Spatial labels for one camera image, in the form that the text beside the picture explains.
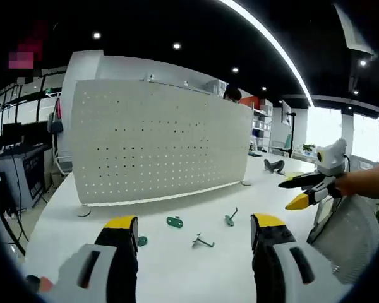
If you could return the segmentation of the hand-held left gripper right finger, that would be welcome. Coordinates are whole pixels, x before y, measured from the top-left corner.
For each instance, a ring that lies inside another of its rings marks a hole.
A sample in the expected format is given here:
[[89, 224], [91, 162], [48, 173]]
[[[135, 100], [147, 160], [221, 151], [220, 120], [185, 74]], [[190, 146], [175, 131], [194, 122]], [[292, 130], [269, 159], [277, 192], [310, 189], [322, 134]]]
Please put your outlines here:
[[337, 279], [323, 254], [297, 242], [273, 215], [251, 215], [251, 249], [257, 302], [340, 302], [352, 288]]

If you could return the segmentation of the person's right hand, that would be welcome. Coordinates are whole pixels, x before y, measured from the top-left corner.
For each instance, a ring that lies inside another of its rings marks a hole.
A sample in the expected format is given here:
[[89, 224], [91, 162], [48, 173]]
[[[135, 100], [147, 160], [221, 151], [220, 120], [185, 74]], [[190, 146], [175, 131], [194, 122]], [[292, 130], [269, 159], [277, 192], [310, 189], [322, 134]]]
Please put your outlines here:
[[335, 179], [335, 188], [337, 188], [342, 196], [352, 196], [357, 194], [356, 174], [347, 172]]

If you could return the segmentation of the person's left hand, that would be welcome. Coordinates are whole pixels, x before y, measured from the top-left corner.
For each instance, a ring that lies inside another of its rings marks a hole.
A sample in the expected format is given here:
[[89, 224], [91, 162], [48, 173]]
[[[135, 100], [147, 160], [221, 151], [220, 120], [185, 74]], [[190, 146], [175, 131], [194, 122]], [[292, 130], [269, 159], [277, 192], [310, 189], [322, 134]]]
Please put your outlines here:
[[46, 277], [41, 277], [38, 292], [44, 293], [51, 290], [54, 284]]

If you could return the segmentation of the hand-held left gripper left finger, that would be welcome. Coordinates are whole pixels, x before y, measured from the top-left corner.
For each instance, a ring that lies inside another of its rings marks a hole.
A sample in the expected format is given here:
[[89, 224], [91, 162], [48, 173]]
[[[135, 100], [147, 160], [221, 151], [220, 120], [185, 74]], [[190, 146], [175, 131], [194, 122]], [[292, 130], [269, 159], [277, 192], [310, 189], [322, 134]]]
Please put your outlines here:
[[113, 218], [59, 268], [49, 302], [136, 302], [138, 218]]

